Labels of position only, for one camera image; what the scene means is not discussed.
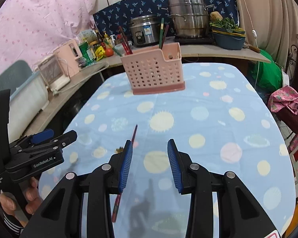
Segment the person's left hand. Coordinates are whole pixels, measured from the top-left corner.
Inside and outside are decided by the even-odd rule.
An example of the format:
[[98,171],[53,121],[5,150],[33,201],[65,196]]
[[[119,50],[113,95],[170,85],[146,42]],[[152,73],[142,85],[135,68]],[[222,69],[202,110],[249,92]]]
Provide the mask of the person's left hand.
[[17,201],[18,197],[10,192],[1,192],[0,203],[1,207],[7,215],[15,217],[19,223],[25,226],[30,217],[36,212],[42,203],[42,198],[39,195],[38,180],[32,177],[26,182],[27,188],[21,196],[26,199],[26,206],[23,208],[21,203]]

